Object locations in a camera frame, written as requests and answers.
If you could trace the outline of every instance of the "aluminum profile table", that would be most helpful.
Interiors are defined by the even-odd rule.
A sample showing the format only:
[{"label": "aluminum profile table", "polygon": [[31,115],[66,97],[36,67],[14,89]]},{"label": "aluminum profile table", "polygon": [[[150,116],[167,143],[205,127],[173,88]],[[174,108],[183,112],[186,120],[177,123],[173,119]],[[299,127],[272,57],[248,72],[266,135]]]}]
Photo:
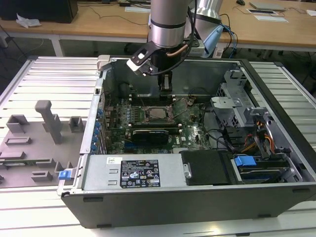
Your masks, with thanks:
[{"label": "aluminum profile table", "polygon": [[[316,99],[282,65],[268,62],[252,62],[251,65],[316,150]],[[254,90],[252,94],[259,105],[264,106]]]},{"label": "aluminum profile table", "polygon": [[[27,61],[0,97],[1,136],[7,132],[5,123],[11,114],[24,113],[29,121],[41,121],[40,114],[34,110],[38,99],[52,100],[52,111],[58,113],[61,120],[68,120],[73,114],[86,119],[99,77],[96,61],[96,58],[57,57]],[[312,107],[315,100],[282,66],[252,65],[301,131],[307,129],[306,132],[311,133],[312,129],[306,126],[315,122],[316,110]],[[309,110],[308,118],[293,112],[303,108]],[[61,233],[77,237],[316,236],[316,201],[300,203],[276,218],[89,230],[80,225],[56,189],[56,186],[0,189],[0,236],[57,236]]]}]

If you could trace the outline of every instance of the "motherboard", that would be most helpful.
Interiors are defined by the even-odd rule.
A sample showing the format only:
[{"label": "motherboard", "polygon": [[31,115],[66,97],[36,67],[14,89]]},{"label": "motherboard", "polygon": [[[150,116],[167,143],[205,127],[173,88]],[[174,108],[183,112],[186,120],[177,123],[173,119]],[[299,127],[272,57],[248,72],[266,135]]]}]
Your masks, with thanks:
[{"label": "motherboard", "polygon": [[194,97],[174,97],[163,104],[142,99],[138,103],[120,99],[114,104],[108,100],[100,134],[106,153],[170,154],[211,149],[203,128],[205,103],[195,103]]}]

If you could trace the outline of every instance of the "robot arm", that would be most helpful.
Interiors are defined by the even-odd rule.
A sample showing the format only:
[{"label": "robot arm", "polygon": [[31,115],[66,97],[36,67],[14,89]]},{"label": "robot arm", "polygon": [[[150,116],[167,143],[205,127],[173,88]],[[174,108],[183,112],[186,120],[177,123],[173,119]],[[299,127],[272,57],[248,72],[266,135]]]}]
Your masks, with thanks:
[{"label": "robot arm", "polygon": [[[141,47],[127,62],[133,70],[140,70],[146,75],[158,76],[167,73],[181,62],[181,52],[190,52],[193,36],[188,43],[183,44],[188,6],[191,0],[152,0],[151,30],[148,43]],[[151,63],[158,68],[143,67],[151,57]]]},{"label": "robot arm", "polygon": [[[194,13],[189,8],[190,3],[193,3]],[[221,0],[152,0],[148,43],[128,60],[127,65],[144,76],[158,76],[160,89],[171,91],[172,70],[189,55],[197,21],[205,22],[211,19],[210,24],[217,27],[220,23],[217,12],[221,3]],[[184,40],[187,16],[191,23],[191,33],[189,39]]]}]

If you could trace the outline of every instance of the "laptop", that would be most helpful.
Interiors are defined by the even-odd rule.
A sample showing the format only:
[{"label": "laptop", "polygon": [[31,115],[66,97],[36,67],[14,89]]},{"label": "laptop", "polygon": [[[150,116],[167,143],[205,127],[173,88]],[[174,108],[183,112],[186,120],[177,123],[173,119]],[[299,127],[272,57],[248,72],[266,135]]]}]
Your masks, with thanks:
[{"label": "laptop", "polygon": [[250,2],[255,9],[259,10],[273,10],[273,11],[285,11],[286,9],[280,5],[273,3],[262,3],[262,2]]}]

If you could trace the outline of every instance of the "floor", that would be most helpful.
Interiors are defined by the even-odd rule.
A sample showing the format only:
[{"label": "floor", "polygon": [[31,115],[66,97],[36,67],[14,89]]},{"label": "floor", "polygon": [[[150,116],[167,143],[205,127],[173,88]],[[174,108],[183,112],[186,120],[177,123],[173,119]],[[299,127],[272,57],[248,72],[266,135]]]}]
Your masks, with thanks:
[{"label": "floor", "polygon": [[[50,40],[18,38],[15,38],[14,40],[27,56],[55,56]],[[130,45],[128,47],[129,52],[135,52],[139,45],[140,44],[137,43]],[[68,57],[93,57],[99,54],[126,55],[123,50],[125,43],[119,42],[97,42],[96,46],[98,52],[94,52],[95,47],[90,41],[63,40],[62,46]],[[9,40],[8,48],[0,50],[0,93],[2,93],[23,65],[26,58],[22,55],[12,40]],[[223,58],[227,58],[230,53],[231,49],[228,49],[223,55]],[[311,53],[310,55],[311,57],[305,52],[288,51],[283,52],[283,55],[279,55],[277,51],[274,51],[267,60],[263,60],[263,50],[253,49],[249,51],[248,49],[238,49],[234,58],[245,58],[249,61],[281,62],[299,82],[302,82],[307,77],[304,87],[308,91],[311,91],[313,86],[316,85],[316,80],[308,74],[311,71],[312,66],[315,67],[316,55],[314,55],[314,53]]]}]

